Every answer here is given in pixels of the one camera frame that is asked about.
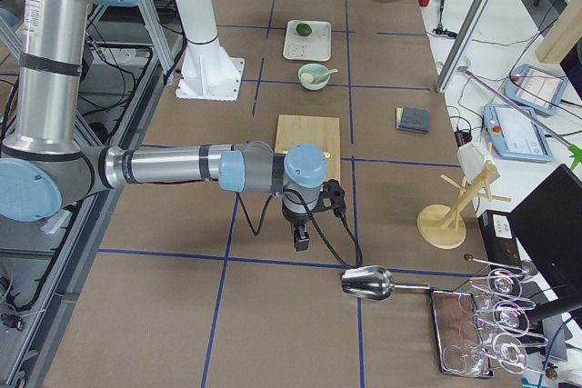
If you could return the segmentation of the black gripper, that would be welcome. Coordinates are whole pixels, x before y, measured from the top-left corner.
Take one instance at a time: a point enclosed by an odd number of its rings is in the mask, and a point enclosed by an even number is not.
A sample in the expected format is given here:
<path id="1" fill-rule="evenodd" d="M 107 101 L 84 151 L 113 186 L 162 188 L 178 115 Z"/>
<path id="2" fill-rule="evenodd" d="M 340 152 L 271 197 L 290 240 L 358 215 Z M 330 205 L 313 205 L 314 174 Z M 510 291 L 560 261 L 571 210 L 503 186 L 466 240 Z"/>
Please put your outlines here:
<path id="1" fill-rule="evenodd" d="M 291 232 L 294 237 L 294 247 L 296 251 L 306 251 L 309 248 L 310 236 L 306 229 L 310 221 L 307 213 L 296 213 L 282 206 L 283 216 L 291 224 Z"/>

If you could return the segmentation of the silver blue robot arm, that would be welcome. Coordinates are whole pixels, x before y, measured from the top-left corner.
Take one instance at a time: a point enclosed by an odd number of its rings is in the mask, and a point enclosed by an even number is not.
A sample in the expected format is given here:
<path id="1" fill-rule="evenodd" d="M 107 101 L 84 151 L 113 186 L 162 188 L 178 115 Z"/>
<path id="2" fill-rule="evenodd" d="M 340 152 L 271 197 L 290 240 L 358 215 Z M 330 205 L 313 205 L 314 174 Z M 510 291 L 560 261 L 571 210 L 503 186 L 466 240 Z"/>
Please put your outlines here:
<path id="1" fill-rule="evenodd" d="M 75 142 L 88 9 L 109 1 L 25 0 L 15 130 L 2 145 L 2 215 L 33 222 L 125 184 L 218 182 L 235 193 L 281 197 L 294 246 L 305 250 L 326 177 L 326 159 L 314 145 L 278 154 L 262 142 L 136 150 Z"/>

